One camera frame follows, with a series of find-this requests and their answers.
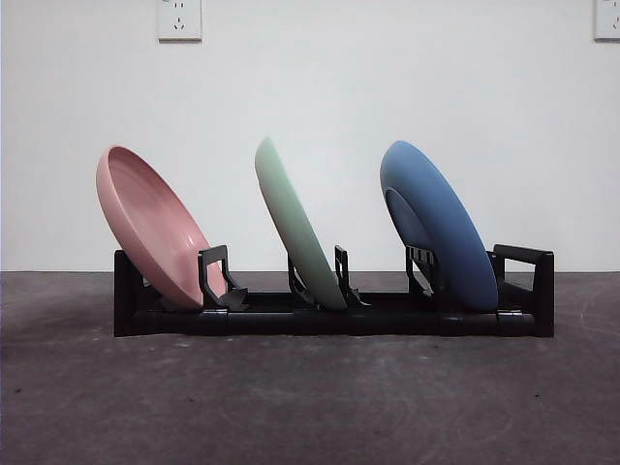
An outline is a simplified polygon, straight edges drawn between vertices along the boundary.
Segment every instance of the wall socket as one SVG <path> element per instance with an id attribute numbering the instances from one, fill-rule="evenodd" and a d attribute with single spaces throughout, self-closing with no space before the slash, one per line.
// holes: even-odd
<path id="1" fill-rule="evenodd" d="M 160 41 L 202 39 L 202 0 L 158 0 Z"/>
<path id="2" fill-rule="evenodd" d="M 595 0 L 594 40 L 620 41 L 620 0 Z"/>

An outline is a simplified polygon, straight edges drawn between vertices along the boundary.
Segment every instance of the concrete floor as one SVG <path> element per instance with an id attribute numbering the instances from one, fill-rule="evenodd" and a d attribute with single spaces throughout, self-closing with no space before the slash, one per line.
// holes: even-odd
<path id="1" fill-rule="evenodd" d="M 115 339 L 111 274 L 2 285 L 3 464 L 620 463 L 620 273 L 557 275 L 554 339 Z"/>

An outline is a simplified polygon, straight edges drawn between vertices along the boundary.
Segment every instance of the white wall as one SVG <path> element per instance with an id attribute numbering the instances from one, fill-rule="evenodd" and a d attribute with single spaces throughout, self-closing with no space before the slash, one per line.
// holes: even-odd
<path id="1" fill-rule="evenodd" d="M 5 0 L 3 266 L 108 270 L 103 150 L 143 156 L 233 269 L 284 269 L 254 175 L 274 138 L 317 234 L 400 269 L 379 188 L 418 145 L 487 246 L 620 269 L 620 45 L 591 0 L 205 0 L 201 44 L 156 40 L 155 0 Z"/>

